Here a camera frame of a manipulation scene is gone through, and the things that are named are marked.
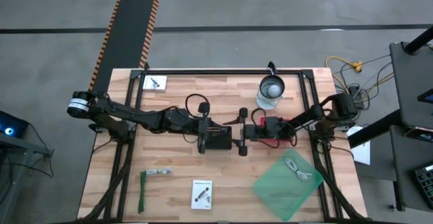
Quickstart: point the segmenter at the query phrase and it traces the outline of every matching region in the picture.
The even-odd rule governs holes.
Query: gray concrete floor
[[[106,27],[116,0],[0,0],[0,28]],[[157,26],[320,25],[432,23],[433,0],[161,0]],[[154,68],[324,66],[338,55],[367,61],[388,54],[391,42],[410,41],[422,30],[214,32],[155,34],[149,63]],[[103,34],[0,35],[0,110],[29,120],[55,148],[49,179],[26,180],[14,223],[50,223],[75,218],[94,134],[88,122],[70,118],[66,106],[73,91],[87,89]],[[362,83],[390,58],[346,72],[349,83]],[[333,62],[338,71],[341,63]],[[371,123],[398,108],[395,84],[363,112]],[[360,177],[370,217],[381,221],[431,223],[433,214],[390,212],[392,184]]]

